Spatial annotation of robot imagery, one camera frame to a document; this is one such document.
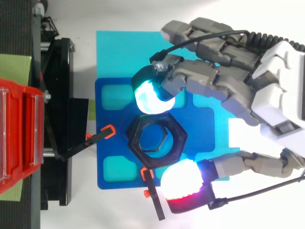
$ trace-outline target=metal rod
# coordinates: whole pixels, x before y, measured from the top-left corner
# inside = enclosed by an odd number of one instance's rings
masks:
[[[54,151],[52,148],[43,149],[43,157],[55,157]]]
[[[40,51],[47,52],[50,46],[50,42],[41,42],[40,43]]]

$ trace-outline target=black bracket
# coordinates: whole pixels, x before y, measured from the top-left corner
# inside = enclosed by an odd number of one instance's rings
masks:
[[[86,141],[80,143],[76,147],[73,147],[72,149],[68,150],[65,154],[60,155],[60,158],[62,161],[66,161],[67,159],[73,157],[77,153],[92,146],[93,144],[98,143],[102,139],[105,139],[106,137],[113,135],[114,133],[115,132],[113,131],[113,129],[111,127],[108,127],[102,130],[101,132],[99,132],[98,134],[93,135],[91,138],[87,139]]]
[[[163,212],[163,209],[162,209],[162,206],[161,206],[158,194],[157,194],[156,186],[154,185],[154,182],[153,182],[151,172],[149,169],[147,169],[147,170],[143,171],[143,174],[144,174],[144,177],[145,177],[145,180],[147,183],[149,194],[152,198],[154,208],[156,209],[158,219],[161,221],[161,220],[165,219],[165,215],[164,215],[164,212]]]

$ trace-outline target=screw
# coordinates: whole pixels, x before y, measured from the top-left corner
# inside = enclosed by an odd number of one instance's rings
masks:
[[[75,52],[75,44],[71,44],[70,45],[70,51],[71,52]]]
[[[36,3],[33,7],[33,15],[37,18],[42,18],[44,16],[44,6],[42,3]]]
[[[49,102],[49,99],[51,99],[51,95],[49,94],[48,90],[46,90],[44,93],[43,93],[43,100],[44,102],[47,104]]]
[[[146,198],[149,198],[149,197],[151,197],[151,194],[149,193],[148,190],[144,190],[144,196],[145,196]]]

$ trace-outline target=green surface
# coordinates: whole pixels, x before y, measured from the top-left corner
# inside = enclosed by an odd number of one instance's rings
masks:
[[[0,200],[20,201],[22,191],[22,180],[15,186],[0,195]]]
[[[88,114],[88,120],[96,120],[95,100],[94,100],[94,99],[90,99],[90,100],[89,100],[89,114]]]
[[[30,56],[0,54],[0,78],[28,85],[31,66]]]
[[[31,66],[30,56],[0,54],[0,78],[28,85]],[[0,195],[0,200],[20,201],[22,180]]]

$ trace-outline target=red storage bin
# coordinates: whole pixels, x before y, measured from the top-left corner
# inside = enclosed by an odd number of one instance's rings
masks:
[[[41,165],[43,112],[41,91],[0,79],[0,194]]]

